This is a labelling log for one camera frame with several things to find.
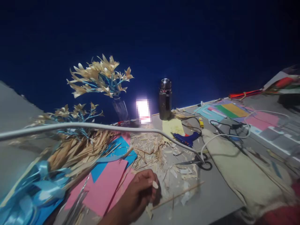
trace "scissors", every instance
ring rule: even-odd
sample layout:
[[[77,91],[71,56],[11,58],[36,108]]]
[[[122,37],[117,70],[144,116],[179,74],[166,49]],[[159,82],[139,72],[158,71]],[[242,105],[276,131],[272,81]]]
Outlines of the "scissors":
[[[175,165],[190,165],[190,164],[193,164],[195,163],[197,166],[199,166],[201,169],[203,170],[206,170],[206,171],[209,171],[212,169],[213,165],[211,162],[207,161],[208,157],[207,157],[207,154],[203,153],[203,159],[204,159],[204,162],[205,164],[203,164],[200,159],[198,158],[198,156],[195,156],[195,159],[194,160],[191,160],[191,161],[187,161],[187,162],[180,162],[180,163],[177,163]]]

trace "dark blue wall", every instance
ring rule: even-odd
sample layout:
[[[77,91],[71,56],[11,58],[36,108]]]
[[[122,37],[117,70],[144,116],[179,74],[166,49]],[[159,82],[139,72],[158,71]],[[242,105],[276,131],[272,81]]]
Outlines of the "dark blue wall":
[[[298,63],[297,8],[289,1],[23,1],[1,8],[1,78],[39,108],[52,112],[93,101],[116,121],[109,97],[76,99],[69,68],[104,53],[135,77],[123,93],[158,112],[161,78],[173,81],[172,106],[183,107],[258,89]]]

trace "pink marker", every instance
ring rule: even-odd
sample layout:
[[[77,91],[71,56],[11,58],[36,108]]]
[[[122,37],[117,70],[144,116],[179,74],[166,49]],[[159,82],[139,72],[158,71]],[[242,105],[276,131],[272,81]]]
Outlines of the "pink marker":
[[[208,109],[209,111],[214,112],[215,114],[218,114],[218,115],[221,116],[221,117],[227,118],[227,116],[225,116],[224,114],[222,114],[222,113],[220,113],[220,112],[217,112],[213,107],[208,107],[207,109]]]

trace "white cable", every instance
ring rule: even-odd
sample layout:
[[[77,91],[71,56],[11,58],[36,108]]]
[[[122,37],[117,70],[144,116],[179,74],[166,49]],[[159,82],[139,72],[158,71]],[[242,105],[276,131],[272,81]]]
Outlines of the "white cable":
[[[38,133],[51,131],[51,130],[59,130],[59,129],[67,129],[67,128],[94,128],[94,129],[114,130],[114,131],[123,131],[123,132],[125,131],[125,132],[158,133],[166,137],[170,141],[174,142],[175,144],[181,146],[182,148],[185,148],[195,153],[199,157],[199,159],[201,159],[199,153],[196,152],[194,149],[174,140],[172,137],[170,137],[169,135],[165,134],[163,131],[158,129],[117,127],[111,125],[86,123],[86,122],[57,123],[57,124],[49,124],[49,125],[44,125],[39,127],[32,127],[32,128],[21,129],[21,130],[4,132],[4,133],[0,133],[0,141],[5,141],[13,138],[20,138],[23,136],[38,134]]]
[[[250,131],[250,124],[247,123],[247,119],[249,116],[251,116],[253,113],[255,112],[269,112],[269,113],[276,113],[276,114],[280,114],[280,115],[284,115],[286,116],[289,120],[290,120],[290,117],[286,114],[283,114],[283,113],[279,113],[279,112],[272,112],[272,111],[267,111],[267,110],[255,110],[253,111],[252,113],[250,113],[248,116],[245,117],[244,121],[245,123],[248,125],[248,134],[244,137],[241,137],[241,136],[236,136],[236,135],[230,135],[230,134],[217,134],[216,136],[212,137],[208,142],[206,142],[203,147],[201,148],[201,152],[200,152],[200,156],[201,156],[201,159],[204,161],[204,158],[203,158],[203,149],[206,147],[206,145],[211,141],[213,140],[214,138],[218,137],[218,136],[228,136],[228,137],[236,137],[236,138],[243,138],[243,139],[246,139],[250,136],[251,134],[251,131]]]

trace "blue glue gun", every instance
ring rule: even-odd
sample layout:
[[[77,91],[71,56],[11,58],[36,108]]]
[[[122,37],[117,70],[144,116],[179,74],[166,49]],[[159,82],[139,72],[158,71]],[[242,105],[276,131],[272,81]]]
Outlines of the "blue glue gun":
[[[200,134],[198,132],[194,132],[192,135],[190,136],[182,136],[180,134],[174,134],[171,132],[171,134],[173,135],[173,137],[179,141],[180,143],[192,148],[193,147],[193,141],[196,140]]]

